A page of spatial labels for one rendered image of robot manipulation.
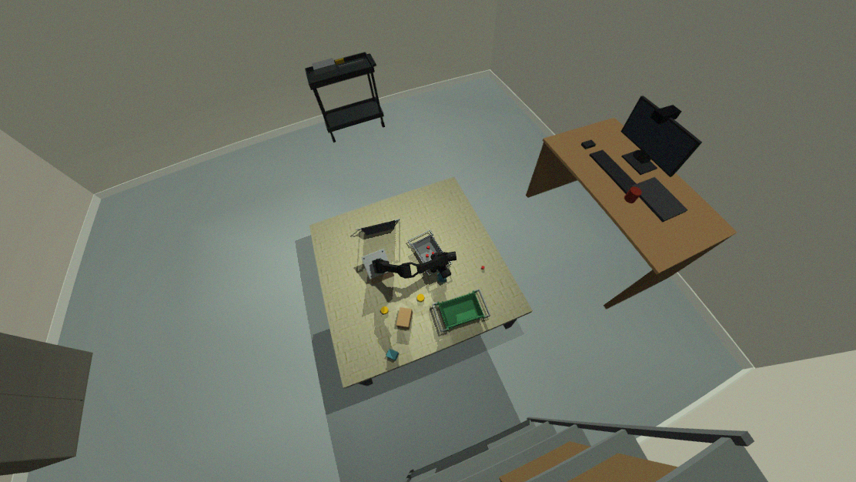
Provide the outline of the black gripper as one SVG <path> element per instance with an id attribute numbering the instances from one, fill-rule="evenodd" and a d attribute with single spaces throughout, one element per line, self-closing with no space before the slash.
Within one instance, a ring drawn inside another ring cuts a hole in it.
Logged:
<path id="1" fill-rule="evenodd" d="M 435 254 L 437 254 L 437 253 L 434 253 L 433 255 L 435 255 Z M 433 255 L 430 256 L 431 259 L 433 259 Z M 451 276 L 451 271 L 449 269 L 447 269 L 446 266 L 439 267 L 438 270 L 444 279 L 447 278 L 448 276 Z"/>

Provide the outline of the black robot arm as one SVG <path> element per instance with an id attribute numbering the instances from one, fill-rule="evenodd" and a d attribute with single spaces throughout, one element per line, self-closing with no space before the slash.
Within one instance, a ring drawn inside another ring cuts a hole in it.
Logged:
<path id="1" fill-rule="evenodd" d="M 449 261 L 456 260 L 456 252 L 450 253 L 437 253 L 433 255 L 433 259 L 425 262 L 425 263 L 412 263 L 412 265 L 417 266 L 417 273 L 411 275 L 410 264 L 411 263 L 402 263 L 402 265 L 393 265 L 389 263 L 389 261 L 383 259 L 375 259 L 372 261 L 373 268 L 375 273 L 386 273 L 386 271 L 390 271 L 391 273 L 398 273 L 400 277 L 404 279 L 413 278 L 417 276 L 419 273 L 425 273 L 428 269 L 436 272 L 439 267 L 443 267 L 448 265 Z"/>

